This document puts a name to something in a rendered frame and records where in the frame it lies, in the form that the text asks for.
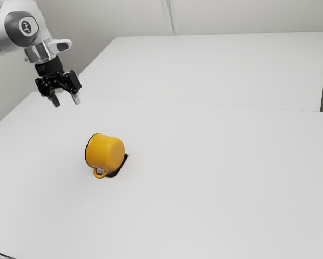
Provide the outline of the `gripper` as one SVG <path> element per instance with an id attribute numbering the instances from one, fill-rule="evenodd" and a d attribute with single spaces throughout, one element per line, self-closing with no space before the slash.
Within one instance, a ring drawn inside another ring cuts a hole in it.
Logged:
<path id="1" fill-rule="evenodd" d="M 56 89 L 62 89 L 71 94 L 75 105 L 81 103 L 79 90 L 82 85 L 74 70 L 64 72 L 63 63 L 59 57 L 55 57 L 45 63 L 35 64 L 39 75 L 35 83 L 40 94 L 52 102 L 55 108 L 60 107 L 60 102 L 55 94 Z"/>

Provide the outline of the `yellow enamel mug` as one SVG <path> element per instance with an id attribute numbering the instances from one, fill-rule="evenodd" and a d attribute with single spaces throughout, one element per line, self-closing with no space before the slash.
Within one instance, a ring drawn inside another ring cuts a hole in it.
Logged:
<path id="1" fill-rule="evenodd" d="M 119 169 L 125 155 L 125 146 L 121 139 L 101 133 L 94 134 L 85 148 L 85 161 L 93 169 L 93 175 L 97 179 Z"/>

